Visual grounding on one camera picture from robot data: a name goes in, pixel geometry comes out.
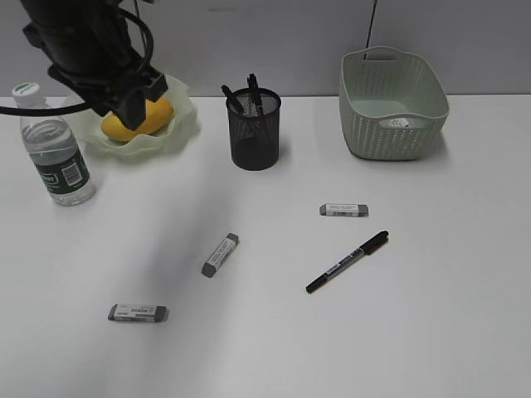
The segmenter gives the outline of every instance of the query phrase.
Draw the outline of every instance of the black cable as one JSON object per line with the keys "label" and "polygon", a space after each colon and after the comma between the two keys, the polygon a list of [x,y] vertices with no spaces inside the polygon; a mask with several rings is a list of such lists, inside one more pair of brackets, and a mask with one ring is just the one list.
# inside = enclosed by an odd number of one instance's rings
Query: black cable
{"label": "black cable", "polygon": [[[144,31],[144,35],[146,37],[147,42],[147,49],[144,54],[144,58],[142,59],[142,62],[139,65],[138,72],[144,70],[147,66],[149,66],[149,63],[151,62],[151,59],[153,58],[153,35],[151,34],[151,31],[149,30],[149,27],[142,21],[140,18],[136,17],[134,14],[132,14],[129,11],[120,9],[120,14],[122,14],[125,18],[129,19],[132,23],[138,25],[140,29]],[[26,116],[29,118],[45,118],[49,116],[62,116],[63,114],[76,114],[77,112],[82,112],[84,110],[88,110],[91,108],[94,108],[96,105],[103,104],[107,100],[109,100],[109,97],[105,97],[103,99],[98,99],[92,102],[83,102],[81,104],[66,106],[63,108],[51,108],[51,109],[24,109],[24,108],[11,108],[7,106],[0,106],[0,114],[6,114],[8,116]]]}
{"label": "black cable", "polygon": [[[134,11],[136,12],[136,17],[140,19],[140,8],[139,8],[139,0],[134,0]],[[148,48],[146,44],[146,38],[144,37],[144,32],[142,29],[140,29],[140,37],[142,38],[142,45],[144,46],[144,53],[146,52],[146,49]]]}
{"label": "black cable", "polygon": [[[367,36],[367,44],[365,45],[365,50],[368,49],[368,47],[370,46],[371,44],[371,36],[373,35],[373,24],[374,24],[374,16],[376,15],[376,7],[378,5],[378,0],[374,0],[374,4],[373,4],[373,14],[371,15],[371,24],[369,25],[369,28],[368,28],[368,36]],[[366,60],[367,59],[367,54],[365,54],[363,56],[363,59]]]}

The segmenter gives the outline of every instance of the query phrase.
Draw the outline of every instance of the bottle cap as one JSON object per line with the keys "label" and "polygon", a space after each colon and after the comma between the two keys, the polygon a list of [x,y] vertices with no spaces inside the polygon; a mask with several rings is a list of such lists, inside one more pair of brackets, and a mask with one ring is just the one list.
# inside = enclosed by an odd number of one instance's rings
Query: bottle cap
{"label": "bottle cap", "polygon": [[15,87],[11,94],[19,108],[46,101],[41,92],[41,86],[37,83],[22,83]]}

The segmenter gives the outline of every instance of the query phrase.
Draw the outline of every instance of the wavy-edged plate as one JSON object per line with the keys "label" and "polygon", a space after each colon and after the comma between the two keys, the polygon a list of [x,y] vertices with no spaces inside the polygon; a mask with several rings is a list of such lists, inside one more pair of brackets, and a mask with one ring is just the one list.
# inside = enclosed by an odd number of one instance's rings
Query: wavy-edged plate
{"label": "wavy-edged plate", "polygon": [[[174,152],[186,145],[195,133],[198,133],[197,108],[188,97],[188,87],[180,80],[166,75],[168,91],[164,97],[175,109],[172,120],[152,135],[140,134],[128,143],[120,143],[107,137],[101,131],[101,118],[92,110],[65,116],[72,132],[80,141],[86,142],[97,152],[133,157],[140,153]],[[80,98],[71,94],[66,97],[63,106],[79,104]]]}

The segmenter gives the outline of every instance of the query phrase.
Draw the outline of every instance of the plastic bottle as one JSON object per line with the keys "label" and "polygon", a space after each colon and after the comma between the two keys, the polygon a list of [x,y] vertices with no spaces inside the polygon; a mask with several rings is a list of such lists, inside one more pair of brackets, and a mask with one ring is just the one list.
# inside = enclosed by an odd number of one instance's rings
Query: plastic bottle
{"label": "plastic bottle", "polygon": [[[37,83],[18,85],[13,89],[12,96],[18,108],[51,107]],[[20,130],[24,147],[56,203],[74,206],[95,194],[95,186],[76,138],[62,117],[21,117]]]}

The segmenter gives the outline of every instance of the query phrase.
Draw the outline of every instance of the wall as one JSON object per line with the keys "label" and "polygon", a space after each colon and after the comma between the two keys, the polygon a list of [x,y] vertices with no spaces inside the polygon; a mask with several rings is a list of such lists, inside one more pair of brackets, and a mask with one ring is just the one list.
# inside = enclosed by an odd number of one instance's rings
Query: wall
{"label": "wall", "polygon": [[[131,0],[124,5],[131,9]],[[155,36],[153,64],[220,95],[254,72],[283,95],[336,95],[342,54],[365,46],[373,0],[160,0],[141,3]],[[424,56],[449,93],[531,93],[531,5],[524,0],[379,0],[373,44]],[[20,81],[49,95],[67,89],[27,44],[17,1],[2,5],[0,95]],[[138,31],[131,35],[138,43]]]}

